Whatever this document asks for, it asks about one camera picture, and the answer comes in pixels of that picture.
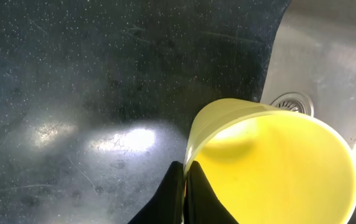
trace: metal sink basin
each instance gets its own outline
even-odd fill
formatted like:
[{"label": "metal sink basin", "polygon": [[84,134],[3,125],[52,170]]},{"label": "metal sink basin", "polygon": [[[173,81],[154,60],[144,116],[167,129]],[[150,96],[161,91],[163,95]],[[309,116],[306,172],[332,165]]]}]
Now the metal sink basin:
[{"label": "metal sink basin", "polygon": [[[314,116],[344,137],[356,159],[356,1],[297,0],[289,6],[261,102],[272,104],[290,92],[310,97]],[[356,223],[356,209],[350,223]]]}]

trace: sink drain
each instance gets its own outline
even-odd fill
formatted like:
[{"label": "sink drain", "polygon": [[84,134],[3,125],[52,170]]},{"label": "sink drain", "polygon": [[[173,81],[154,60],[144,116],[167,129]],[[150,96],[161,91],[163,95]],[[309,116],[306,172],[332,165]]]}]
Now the sink drain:
[{"label": "sink drain", "polygon": [[282,110],[314,116],[314,105],[311,99],[300,93],[286,93],[273,101],[271,105]]}]

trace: sink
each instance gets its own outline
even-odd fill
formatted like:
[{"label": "sink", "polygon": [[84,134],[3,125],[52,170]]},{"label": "sink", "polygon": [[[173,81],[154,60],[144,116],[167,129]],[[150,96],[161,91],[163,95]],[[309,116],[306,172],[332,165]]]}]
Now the sink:
[{"label": "sink", "polygon": [[[261,102],[292,92],[311,99],[314,116],[343,136],[356,162],[356,1],[297,0],[289,6]],[[356,209],[349,223],[356,223]]]}]

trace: dark stone surface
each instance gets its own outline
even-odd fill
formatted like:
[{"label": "dark stone surface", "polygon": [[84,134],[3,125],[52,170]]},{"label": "dark stone surface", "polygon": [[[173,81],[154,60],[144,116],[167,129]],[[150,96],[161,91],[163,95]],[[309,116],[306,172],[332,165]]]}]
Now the dark stone surface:
[{"label": "dark stone surface", "polygon": [[128,222],[203,106],[260,100],[287,5],[0,1],[0,224]]}]

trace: black countertop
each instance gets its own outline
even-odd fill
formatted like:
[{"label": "black countertop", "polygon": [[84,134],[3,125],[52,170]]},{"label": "black countertop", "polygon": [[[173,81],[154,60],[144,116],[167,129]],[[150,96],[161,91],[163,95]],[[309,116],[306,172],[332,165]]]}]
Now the black countertop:
[{"label": "black countertop", "polygon": [[0,1],[0,224],[129,221],[203,106],[260,100],[288,4]]}]

